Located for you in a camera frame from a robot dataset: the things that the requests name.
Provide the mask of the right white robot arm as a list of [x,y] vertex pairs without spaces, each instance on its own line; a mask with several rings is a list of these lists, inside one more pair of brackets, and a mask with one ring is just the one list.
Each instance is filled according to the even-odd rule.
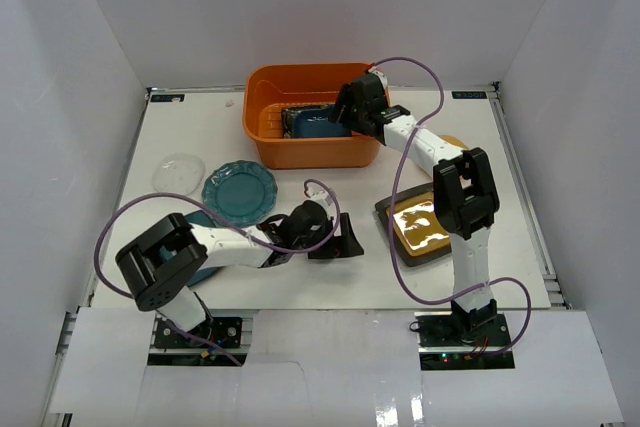
[[384,76],[372,71],[341,87],[329,120],[376,139],[430,173],[435,216],[451,246],[452,335],[463,345],[477,344],[497,316],[488,243],[499,198],[488,155],[446,141],[406,108],[390,105]]

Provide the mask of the black amber square plate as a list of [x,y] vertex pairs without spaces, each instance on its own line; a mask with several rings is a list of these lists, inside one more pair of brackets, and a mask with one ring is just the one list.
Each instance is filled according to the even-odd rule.
[[435,215],[432,183],[396,194],[393,228],[395,251],[407,268],[451,255],[449,234]]

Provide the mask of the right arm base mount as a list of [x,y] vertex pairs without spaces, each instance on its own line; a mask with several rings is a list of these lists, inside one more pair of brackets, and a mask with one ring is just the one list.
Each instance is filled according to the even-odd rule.
[[427,371],[512,370],[511,342],[503,314],[471,333],[464,333],[449,312],[417,314],[408,326],[417,335],[420,367]]

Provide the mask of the blue leaf-shaped dish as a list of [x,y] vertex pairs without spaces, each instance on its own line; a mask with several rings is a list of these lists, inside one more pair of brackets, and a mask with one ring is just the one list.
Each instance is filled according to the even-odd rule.
[[350,137],[351,131],[329,120],[330,106],[305,108],[294,115],[291,127],[293,138]]

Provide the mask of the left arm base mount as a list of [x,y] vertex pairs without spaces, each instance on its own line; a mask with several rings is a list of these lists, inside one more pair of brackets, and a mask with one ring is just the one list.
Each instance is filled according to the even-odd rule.
[[150,344],[147,364],[164,367],[240,367],[247,358],[249,344],[243,340],[242,317],[214,316],[192,335],[210,344],[185,338],[158,318]]

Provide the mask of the black floral square plate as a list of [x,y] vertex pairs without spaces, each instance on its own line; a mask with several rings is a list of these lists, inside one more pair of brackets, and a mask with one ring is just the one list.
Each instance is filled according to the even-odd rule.
[[282,128],[283,128],[283,136],[285,138],[293,138],[291,134],[291,127],[292,127],[294,115],[299,113],[301,110],[305,108],[310,108],[314,106],[330,106],[331,108],[333,107],[332,104],[311,104],[311,105],[290,106],[282,109],[281,121],[282,121]]

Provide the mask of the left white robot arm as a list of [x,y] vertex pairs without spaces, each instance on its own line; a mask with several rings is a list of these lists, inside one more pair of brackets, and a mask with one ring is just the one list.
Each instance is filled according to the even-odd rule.
[[364,254],[349,214],[334,220],[330,208],[331,201],[323,197],[307,199],[290,214],[270,216],[246,234],[194,224],[172,213],[121,248],[115,261],[138,309],[157,312],[188,345],[199,346],[211,337],[214,325],[192,290],[204,272],[275,267],[300,251],[310,260],[327,261]]

